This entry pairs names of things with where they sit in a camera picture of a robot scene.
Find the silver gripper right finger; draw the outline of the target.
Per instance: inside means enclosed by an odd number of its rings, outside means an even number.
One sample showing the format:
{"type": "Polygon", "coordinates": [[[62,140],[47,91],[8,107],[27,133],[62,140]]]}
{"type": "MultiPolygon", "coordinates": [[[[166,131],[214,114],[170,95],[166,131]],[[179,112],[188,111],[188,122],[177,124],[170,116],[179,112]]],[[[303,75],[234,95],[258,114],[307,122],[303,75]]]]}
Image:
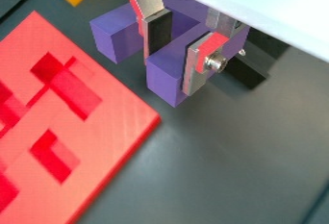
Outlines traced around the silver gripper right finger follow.
{"type": "Polygon", "coordinates": [[[248,39],[248,25],[213,8],[209,8],[206,26],[210,31],[186,46],[182,92],[188,96],[204,86],[213,72],[225,69],[248,39]]]}

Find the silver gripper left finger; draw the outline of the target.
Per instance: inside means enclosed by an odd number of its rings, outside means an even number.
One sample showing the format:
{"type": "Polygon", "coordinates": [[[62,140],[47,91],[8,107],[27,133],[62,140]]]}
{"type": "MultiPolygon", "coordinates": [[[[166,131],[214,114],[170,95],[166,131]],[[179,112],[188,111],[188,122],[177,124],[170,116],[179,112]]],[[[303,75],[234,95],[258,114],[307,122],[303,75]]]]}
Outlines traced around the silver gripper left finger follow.
{"type": "Polygon", "coordinates": [[[173,12],[163,0],[129,0],[145,39],[145,59],[173,40],[173,12]]]}

